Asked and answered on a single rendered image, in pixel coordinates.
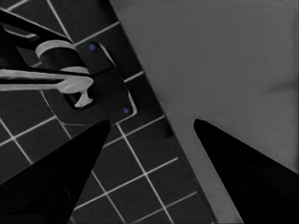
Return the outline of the dark robot body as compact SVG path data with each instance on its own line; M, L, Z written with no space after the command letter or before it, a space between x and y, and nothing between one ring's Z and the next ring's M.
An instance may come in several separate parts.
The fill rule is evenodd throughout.
M135 103L106 48L96 44L87 56L92 69L69 38L0 8L0 92L43 91L66 125L134 116Z

